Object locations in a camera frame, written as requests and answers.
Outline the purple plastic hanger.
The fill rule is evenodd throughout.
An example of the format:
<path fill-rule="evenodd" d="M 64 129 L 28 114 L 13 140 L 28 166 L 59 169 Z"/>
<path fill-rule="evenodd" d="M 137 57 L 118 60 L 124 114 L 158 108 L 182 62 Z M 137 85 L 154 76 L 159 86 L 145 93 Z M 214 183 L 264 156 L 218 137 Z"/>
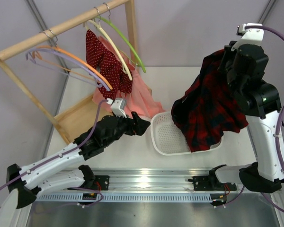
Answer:
<path fill-rule="evenodd" d="M 41 58 L 41 59 L 36 58 L 35 59 L 36 63 L 33 63 L 30 56 L 28 56 L 28 60 L 27 59 L 26 60 L 32 62 L 35 65 L 39 65 L 39 66 L 45 67 L 47 69 L 55 70 L 57 72 L 61 72 L 61 73 L 65 73 L 65 74 L 73 72 L 73 70 L 71 70 L 71 66 L 80 68 L 79 66 L 72 63 L 71 61 L 68 61 L 65 58 L 62 58 L 60 56 L 56 56 L 56 55 L 49 53 L 49 52 L 37 52 L 37 54 L 38 54 L 38 57 Z M 58 64 L 58 63 L 51 61 L 49 59 L 49 55 L 54 55 L 55 57 L 57 57 L 61 61 L 63 61 L 64 64 L 62 65 L 62 64 Z M 82 80 L 84 82 L 90 83 L 90 84 L 92 84 L 92 85 L 94 85 L 98 88 L 103 88 L 105 91 L 107 91 L 100 83 L 96 82 L 94 80 L 94 78 L 92 77 L 92 75 L 88 72 L 86 72 L 86 74 L 75 73 L 74 77 L 79 79 L 79 80 Z"/>

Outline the red plaid skirt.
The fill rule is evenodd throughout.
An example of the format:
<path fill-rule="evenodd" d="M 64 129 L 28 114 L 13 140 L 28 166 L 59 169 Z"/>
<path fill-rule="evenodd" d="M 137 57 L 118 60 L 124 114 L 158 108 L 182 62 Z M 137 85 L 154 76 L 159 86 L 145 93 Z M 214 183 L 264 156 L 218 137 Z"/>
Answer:
<path fill-rule="evenodd" d="M 248 125 L 226 76 L 218 71 L 223 55 L 224 50 L 218 50 L 203 59 L 199 75 L 171 108 L 172 120 L 191 152 L 209 150 L 224 132 L 239 133 Z"/>

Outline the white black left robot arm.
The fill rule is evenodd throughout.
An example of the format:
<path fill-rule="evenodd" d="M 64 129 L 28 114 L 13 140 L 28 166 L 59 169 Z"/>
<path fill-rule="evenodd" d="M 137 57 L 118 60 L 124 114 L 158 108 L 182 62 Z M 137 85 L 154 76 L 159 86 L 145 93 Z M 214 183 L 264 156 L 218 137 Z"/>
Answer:
<path fill-rule="evenodd" d="M 68 188 L 92 187 L 95 176 L 88 165 L 62 174 L 65 168 L 95 157 L 123 135 L 142 136 L 150 122 L 132 112 L 131 118 L 104 116 L 61 151 L 27 166 L 12 164 L 7 168 L 9 192 L 18 190 L 16 208 L 32 204 L 38 197 Z"/>

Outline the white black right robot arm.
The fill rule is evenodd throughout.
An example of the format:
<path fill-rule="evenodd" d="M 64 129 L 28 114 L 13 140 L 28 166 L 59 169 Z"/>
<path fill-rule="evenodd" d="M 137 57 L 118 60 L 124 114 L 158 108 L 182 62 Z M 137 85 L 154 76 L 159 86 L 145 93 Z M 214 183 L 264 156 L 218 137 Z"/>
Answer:
<path fill-rule="evenodd" d="M 210 172 L 219 183 L 244 185 L 252 192 L 274 193 L 284 183 L 284 145 L 276 148 L 277 120 L 281 113 L 278 90 L 262 78 L 268 56 L 261 46 L 231 41 L 218 71 L 248 122 L 247 130 L 256 161 L 245 166 L 221 165 Z"/>

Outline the pink skirt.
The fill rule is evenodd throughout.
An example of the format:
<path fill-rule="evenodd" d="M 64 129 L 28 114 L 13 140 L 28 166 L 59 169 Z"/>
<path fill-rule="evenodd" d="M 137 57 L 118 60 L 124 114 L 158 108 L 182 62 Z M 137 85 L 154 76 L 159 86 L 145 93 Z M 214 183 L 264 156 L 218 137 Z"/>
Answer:
<path fill-rule="evenodd" d="M 116 95 L 116 98 L 123 98 L 126 100 L 126 106 L 124 108 L 125 113 L 130 115 L 131 112 L 134 111 L 137 112 L 139 116 L 152 118 L 156 114 L 164 112 L 165 110 L 163 109 L 161 103 L 154 101 L 149 88 L 144 83 L 136 68 L 131 65 L 127 56 L 122 54 L 122 57 L 124 58 L 124 61 L 126 62 L 133 78 L 132 92 L 126 94 L 118 91 Z M 92 101 L 95 104 L 98 104 L 103 99 L 105 98 L 99 92 L 99 88 L 96 88 L 93 93 Z"/>

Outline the red polka dot skirt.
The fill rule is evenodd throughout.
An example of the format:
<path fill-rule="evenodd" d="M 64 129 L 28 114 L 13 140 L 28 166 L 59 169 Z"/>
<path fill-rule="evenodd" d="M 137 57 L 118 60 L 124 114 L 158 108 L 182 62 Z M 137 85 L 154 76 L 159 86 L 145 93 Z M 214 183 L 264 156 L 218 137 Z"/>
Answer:
<path fill-rule="evenodd" d="M 104 87 L 99 92 L 104 98 L 115 99 L 117 92 L 129 94 L 132 92 L 133 82 L 123 70 L 121 60 L 108 40 L 96 36 L 91 30 L 86 32 L 86 62 L 107 79 L 112 89 L 107 91 Z"/>

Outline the green plastic hanger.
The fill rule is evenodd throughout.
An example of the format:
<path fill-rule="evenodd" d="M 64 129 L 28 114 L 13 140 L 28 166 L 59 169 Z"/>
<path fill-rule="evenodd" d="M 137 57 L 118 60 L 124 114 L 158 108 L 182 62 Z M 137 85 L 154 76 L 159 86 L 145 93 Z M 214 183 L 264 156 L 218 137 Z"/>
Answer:
<path fill-rule="evenodd" d="M 133 53 L 133 55 L 135 56 L 137 62 L 136 65 L 138 67 L 140 67 L 142 69 L 142 71 L 145 73 L 146 69 L 144 66 L 144 63 L 142 62 L 137 50 L 133 47 L 133 45 L 129 42 L 128 38 L 125 37 L 125 35 L 108 19 L 104 18 L 104 17 L 100 17 L 97 16 L 98 19 L 104 21 L 105 23 L 107 23 L 109 26 L 111 26 L 119 35 L 120 37 L 125 41 L 125 43 L 128 45 L 128 47 L 130 48 L 131 52 Z"/>

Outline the cream plastic hanger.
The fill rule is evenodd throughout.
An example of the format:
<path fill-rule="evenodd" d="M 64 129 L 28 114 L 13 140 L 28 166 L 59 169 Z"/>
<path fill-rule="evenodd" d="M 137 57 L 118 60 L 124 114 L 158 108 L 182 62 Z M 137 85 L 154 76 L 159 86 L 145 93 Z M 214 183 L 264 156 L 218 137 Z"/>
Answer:
<path fill-rule="evenodd" d="M 130 72 L 129 68 L 127 67 L 127 64 L 125 63 L 121 53 L 119 52 L 117 46 L 114 44 L 112 39 L 106 33 L 106 31 L 101 27 L 100 23 L 99 22 L 97 23 L 94 20 L 88 20 L 88 21 L 83 23 L 83 27 L 86 30 L 89 30 L 88 23 L 91 23 L 107 39 L 107 41 L 111 44 L 111 46 L 113 47 L 114 51 L 116 52 L 119 60 L 121 61 L 121 64 L 122 64 L 122 67 L 123 67 L 123 72 L 126 73 L 128 78 L 129 78 L 129 80 L 132 81 L 133 78 L 132 78 L 131 72 Z"/>

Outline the orange plastic hanger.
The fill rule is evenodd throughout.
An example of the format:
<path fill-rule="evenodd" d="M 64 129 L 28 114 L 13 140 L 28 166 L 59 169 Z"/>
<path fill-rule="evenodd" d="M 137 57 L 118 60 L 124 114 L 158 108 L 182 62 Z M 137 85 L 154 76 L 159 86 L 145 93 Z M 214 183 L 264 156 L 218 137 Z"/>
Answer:
<path fill-rule="evenodd" d="M 76 64 L 80 68 L 84 69 L 86 72 L 90 73 L 94 80 L 100 83 L 107 91 L 111 91 L 113 89 L 112 85 L 108 82 L 108 80 L 101 75 L 95 68 L 87 64 L 85 61 L 80 59 L 79 57 L 75 56 L 74 54 L 65 51 L 58 47 L 50 47 L 48 45 L 42 45 L 36 48 L 32 48 L 26 53 L 26 59 L 28 60 L 28 56 L 31 57 L 33 63 L 36 63 L 36 58 L 41 59 L 38 57 L 37 52 L 49 52 L 56 56 L 60 56 L 62 58 L 71 61 L 72 63 Z"/>

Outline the white perforated plastic basket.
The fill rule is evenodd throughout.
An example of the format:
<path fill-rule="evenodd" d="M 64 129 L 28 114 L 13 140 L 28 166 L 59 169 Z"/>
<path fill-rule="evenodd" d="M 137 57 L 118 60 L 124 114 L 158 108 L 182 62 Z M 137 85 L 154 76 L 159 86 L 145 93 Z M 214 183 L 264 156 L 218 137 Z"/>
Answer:
<path fill-rule="evenodd" d="M 162 155 L 192 154 L 181 130 L 173 123 L 170 112 L 159 113 L 152 118 L 151 140 L 155 150 Z"/>

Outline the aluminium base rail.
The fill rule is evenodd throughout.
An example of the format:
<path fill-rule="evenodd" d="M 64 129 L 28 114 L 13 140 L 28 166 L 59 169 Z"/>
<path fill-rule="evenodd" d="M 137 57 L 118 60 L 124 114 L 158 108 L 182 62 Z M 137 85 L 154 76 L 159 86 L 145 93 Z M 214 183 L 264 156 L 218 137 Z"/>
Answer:
<path fill-rule="evenodd" d="M 192 192 L 188 180 L 197 175 L 208 175 L 208 168 L 190 169 L 100 169 L 93 168 L 95 175 L 108 175 L 107 192 L 129 193 L 182 193 Z"/>

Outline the aluminium frame post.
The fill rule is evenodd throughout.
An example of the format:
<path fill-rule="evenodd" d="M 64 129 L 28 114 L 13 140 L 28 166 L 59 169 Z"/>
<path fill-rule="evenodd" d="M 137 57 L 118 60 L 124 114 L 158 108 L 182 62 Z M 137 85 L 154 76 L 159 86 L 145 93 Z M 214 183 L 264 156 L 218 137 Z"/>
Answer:
<path fill-rule="evenodd" d="M 264 7 L 259 19 L 258 19 L 258 23 L 259 24 L 264 24 L 269 16 L 271 15 L 271 13 L 273 12 L 274 8 L 277 6 L 279 0 L 269 0 L 268 3 L 266 4 L 266 6 Z"/>

